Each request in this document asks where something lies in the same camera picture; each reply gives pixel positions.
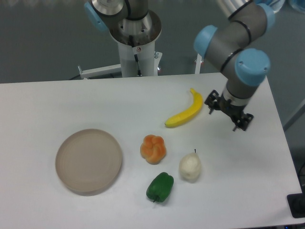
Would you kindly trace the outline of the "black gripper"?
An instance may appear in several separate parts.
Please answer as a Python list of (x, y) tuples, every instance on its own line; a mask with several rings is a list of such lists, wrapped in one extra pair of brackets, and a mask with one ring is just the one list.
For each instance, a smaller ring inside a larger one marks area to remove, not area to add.
[(236, 131), (237, 129), (246, 131), (254, 119), (252, 114), (244, 113), (245, 106), (232, 105), (230, 99), (226, 100), (223, 94), (220, 97), (216, 90), (211, 91), (204, 104), (210, 109), (209, 114), (214, 110), (221, 110), (229, 116), (235, 124), (233, 131)]

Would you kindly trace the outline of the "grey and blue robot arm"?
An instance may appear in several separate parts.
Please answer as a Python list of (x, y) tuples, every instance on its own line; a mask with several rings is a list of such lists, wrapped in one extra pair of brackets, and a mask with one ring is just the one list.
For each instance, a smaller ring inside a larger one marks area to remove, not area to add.
[[(253, 115), (244, 113), (258, 86), (270, 70), (270, 59), (249, 45), (275, 23), (275, 14), (266, 4), (251, 0), (220, 0), (219, 7), (229, 20), (221, 30), (204, 27), (196, 36), (194, 50), (227, 78), (221, 94), (212, 91), (206, 99), (193, 92), (193, 104), (168, 118), (165, 126), (174, 128), (194, 118), (203, 105), (229, 116), (235, 128), (246, 130)], [(100, 31), (108, 30), (117, 42), (124, 77), (150, 76), (155, 41), (162, 31), (160, 18), (145, 0), (89, 0), (84, 4), (87, 17)]]

